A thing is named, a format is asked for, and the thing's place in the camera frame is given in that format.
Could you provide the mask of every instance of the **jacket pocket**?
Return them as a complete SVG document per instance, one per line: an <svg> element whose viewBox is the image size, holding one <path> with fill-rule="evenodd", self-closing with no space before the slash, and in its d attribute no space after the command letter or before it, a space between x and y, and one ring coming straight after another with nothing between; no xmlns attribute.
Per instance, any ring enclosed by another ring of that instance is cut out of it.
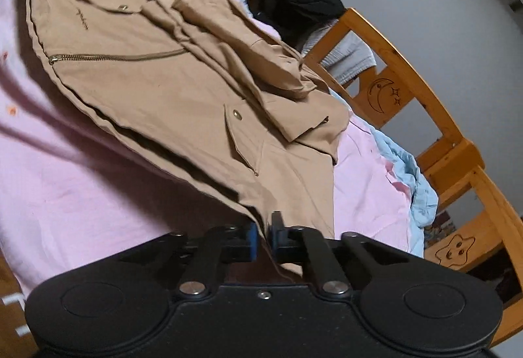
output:
<svg viewBox="0 0 523 358"><path fill-rule="evenodd" d="M247 166L253 170L254 175L260 175L267 129L245 100L224 107L227 130L234 148Z"/></svg>

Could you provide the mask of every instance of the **wooden headboard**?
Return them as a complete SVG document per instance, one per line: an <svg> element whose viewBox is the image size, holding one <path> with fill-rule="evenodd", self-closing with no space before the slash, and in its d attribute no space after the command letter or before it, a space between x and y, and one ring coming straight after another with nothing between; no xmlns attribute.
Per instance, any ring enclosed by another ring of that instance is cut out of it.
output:
<svg viewBox="0 0 523 358"><path fill-rule="evenodd" d="M320 65L350 31L354 31L385 62L359 75L359 91L352 97ZM361 14L347 9L339 21L309 51L305 63L336 91L354 112L376 128L417 100L441 131L441 137L417 158L418 165L439 197L442 211L467 191L474 190L484 211L468 224L425 251L425 259L459 271L470 271L505 248L523 289L523 222L485 173L477 147L464 138L435 93L401 53ZM386 90L380 97L381 90ZM523 295L505 304L503 319L492 346L523 329Z"/></svg>

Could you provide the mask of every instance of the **round pad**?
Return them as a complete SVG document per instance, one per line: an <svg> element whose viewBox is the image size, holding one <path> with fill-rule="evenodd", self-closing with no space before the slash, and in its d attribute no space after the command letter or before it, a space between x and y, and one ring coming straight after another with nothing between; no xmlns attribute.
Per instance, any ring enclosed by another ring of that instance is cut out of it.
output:
<svg viewBox="0 0 523 358"><path fill-rule="evenodd" d="M62 306L78 317L98 318L115 311L124 299L124 292L112 284L86 282L69 289Z"/></svg>
<svg viewBox="0 0 523 358"><path fill-rule="evenodd" d="M98 262L43 282L25 319L37 339L67 352L108 352L138 341L166 317L168 293L143 267Z"/></svg>
<svg viewBox="0 0 523 358"><path fill-rule="evenodd" d="M401 276L409 265L388 266L362 291L360 310L379 335L414 353L457 353L494 334L502 304L484 282L447 268Z"/></svg>
<svg viewBox="0 0 523 358"><path fill-rule="evenodd" d="M445 284L412 287L403 299L412 312L427 318L449 318L459 314L465 307L465 298L461 292Z"/></svg>

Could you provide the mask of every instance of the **pile of clothes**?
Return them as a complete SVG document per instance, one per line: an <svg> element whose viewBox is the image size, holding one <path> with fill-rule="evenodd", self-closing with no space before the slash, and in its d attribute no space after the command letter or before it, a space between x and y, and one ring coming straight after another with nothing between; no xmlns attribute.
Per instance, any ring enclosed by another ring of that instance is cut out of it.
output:
<svg viewBox="0 0 523 358"><path fill-rule="evenodd" d="M259 0L255 17L278 31L282 40L306 55L345 12L341 0ZM350 32L321 65L340 84L376 66L371 48Z"/></svg>
<svg viewBox="0 0 523 358"><path fill-rule="evenodd" d="M51 80L128 148L261 226L278 210L334 235L349 115L236 1L28 0L27 14Z"/></svg>

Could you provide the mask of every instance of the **metal rivet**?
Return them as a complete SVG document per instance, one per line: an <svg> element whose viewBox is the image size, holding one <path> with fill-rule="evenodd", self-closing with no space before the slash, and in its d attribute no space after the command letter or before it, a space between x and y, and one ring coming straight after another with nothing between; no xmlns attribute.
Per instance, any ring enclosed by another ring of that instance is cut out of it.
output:
<svg viewBox="0 0 523 358"><path fill-rule="evenodd" d="M199 295L205 290L205 284L198 281L186 281L180 285L180 292L186 295Z"/></svg>
<svg viewBox="0 0 523 358"><path fill-rule="evenodd" d="M260 299L263 299L264 301L268 300L271 298L271 294L269 292L258 292L258 297Z"/></svg>
<svg viewBox="0 0 523 358"><path fill-rule="evenodd" d="M333 295L341 295L349 290L349 286L347 286L343 281L327 281L323 285L323 290L327 293L332 293Z"/></svg>

